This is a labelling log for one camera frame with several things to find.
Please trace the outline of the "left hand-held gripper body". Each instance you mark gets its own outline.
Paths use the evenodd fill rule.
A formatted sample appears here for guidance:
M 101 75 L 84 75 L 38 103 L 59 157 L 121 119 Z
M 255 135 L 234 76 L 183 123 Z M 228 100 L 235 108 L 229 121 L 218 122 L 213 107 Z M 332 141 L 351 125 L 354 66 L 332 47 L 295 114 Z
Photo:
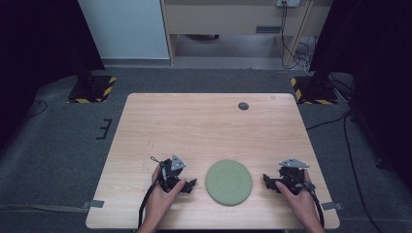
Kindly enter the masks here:
M 169 192 L 180 180 L 179 175 L 187 164 L 176 154 L 173 154 L 171 158 L 161 161 L 159 165 L 158 182 L 163 191 Z

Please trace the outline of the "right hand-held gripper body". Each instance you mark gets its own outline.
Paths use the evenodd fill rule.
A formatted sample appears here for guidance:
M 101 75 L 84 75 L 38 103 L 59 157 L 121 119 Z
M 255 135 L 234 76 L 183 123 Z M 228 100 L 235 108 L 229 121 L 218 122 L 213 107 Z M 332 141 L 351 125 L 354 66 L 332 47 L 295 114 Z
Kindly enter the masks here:
M 278 180 L 288 188 L 288 190 L 297 195 L 302 189 L 308 190 L 311 194 L 315 193 L 315 186 L 311 182 L 305 181 L 304 173 L 309 165 L 295 158 L 290 158 L 280 162 L 279 174 L 281 179 Z

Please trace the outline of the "green round plate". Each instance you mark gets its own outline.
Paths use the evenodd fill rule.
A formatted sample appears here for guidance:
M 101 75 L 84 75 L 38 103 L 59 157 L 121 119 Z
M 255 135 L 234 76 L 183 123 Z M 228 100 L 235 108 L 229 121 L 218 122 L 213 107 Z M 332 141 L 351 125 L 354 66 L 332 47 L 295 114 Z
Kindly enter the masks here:
M 249 170 L 235 160 L 214 163 L 205 176 L 206 190 L 210 197 L 224 206 L 236 206 L 251 194 L 253 180 Z

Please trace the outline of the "person's left hand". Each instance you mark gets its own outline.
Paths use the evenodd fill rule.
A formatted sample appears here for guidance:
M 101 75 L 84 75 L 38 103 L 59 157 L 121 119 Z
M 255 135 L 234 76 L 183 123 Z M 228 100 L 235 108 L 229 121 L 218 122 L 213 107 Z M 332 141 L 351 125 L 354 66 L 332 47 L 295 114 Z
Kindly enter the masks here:
M 169 192 L 165 192 L 156 182 L 159 170 L 160 166 L 157 166 L 152 175 L 154 188 L 146 205 L 146 212 L 143 220 L 143 223 L 156 226 L 159 226 L 186 182 L 186 180 L 180 180 L 173 189 Z

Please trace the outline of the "person's right hand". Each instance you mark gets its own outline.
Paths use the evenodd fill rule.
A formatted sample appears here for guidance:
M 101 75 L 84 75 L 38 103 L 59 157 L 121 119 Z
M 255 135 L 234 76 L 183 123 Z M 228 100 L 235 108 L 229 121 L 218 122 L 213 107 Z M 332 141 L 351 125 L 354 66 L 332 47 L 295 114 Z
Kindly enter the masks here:
M 278 189 L 286 197 L 292 211 L 305 228 L 320 225 L 315 202 L 309 191 L 301 189 L 297 195 L 294 195 L 281 182 L 275 182 Z

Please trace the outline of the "black stand base striped edge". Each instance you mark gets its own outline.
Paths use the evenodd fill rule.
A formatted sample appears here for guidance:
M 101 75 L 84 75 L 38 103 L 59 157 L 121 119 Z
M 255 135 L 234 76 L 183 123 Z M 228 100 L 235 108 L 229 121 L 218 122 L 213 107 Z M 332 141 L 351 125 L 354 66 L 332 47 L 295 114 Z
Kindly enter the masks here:
M 291 78 L 297 104 L 331 105 L 337 103 L 337 96 L 331 81 L 318 81 L 310 76 Z
M 68 96 L 69 103 L 105 102 L 112 91 L 115 77 L 100 75 L 90 79 L 78 80 Z

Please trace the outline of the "grey floor strip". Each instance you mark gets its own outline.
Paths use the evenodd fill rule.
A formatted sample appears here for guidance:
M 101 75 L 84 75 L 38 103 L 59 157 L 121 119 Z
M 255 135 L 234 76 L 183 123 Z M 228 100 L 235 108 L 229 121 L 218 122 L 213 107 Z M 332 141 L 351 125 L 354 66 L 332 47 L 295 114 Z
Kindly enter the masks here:
M 49 205 L 0 205 L 0 211 L 39 211 L 56 213 L 87 213 L 88 209 Z

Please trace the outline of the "black curtain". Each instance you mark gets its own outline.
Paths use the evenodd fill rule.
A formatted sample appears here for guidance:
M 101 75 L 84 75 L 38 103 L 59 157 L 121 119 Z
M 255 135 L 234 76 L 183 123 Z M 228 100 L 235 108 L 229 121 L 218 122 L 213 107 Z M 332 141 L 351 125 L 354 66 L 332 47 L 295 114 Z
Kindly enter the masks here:
M 352 75 L 372 146 L 412 193 L 412 0 L 332 0 L 313 71 Z
M 41 86 L 103 68 L 78 0 L 0 0 L 0 150 Z

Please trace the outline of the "grey label plate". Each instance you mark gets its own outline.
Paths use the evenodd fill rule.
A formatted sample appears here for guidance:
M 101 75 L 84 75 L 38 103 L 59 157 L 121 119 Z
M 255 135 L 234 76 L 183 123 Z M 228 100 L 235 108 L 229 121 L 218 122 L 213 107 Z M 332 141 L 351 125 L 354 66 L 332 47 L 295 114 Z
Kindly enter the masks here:
M 282 31 L 281 26 L 258 25 L 256 27 L 257 34 L 278 34 Z

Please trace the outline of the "white panel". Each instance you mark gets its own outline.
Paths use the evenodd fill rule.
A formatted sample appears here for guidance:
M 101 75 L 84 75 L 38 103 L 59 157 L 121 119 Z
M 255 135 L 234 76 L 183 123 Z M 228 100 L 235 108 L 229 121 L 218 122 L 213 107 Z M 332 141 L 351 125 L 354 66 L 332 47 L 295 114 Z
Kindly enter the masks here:
M 168 59 L 160 0 L 79 0 L 106 59 Z

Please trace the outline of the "grey power strip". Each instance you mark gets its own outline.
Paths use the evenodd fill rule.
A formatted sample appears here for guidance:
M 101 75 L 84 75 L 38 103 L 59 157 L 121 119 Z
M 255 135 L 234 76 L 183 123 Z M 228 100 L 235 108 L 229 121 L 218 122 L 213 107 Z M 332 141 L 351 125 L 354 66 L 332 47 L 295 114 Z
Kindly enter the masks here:
M 276 0 L 277 7 L 297 8 L 299 4 L 300 0 Z

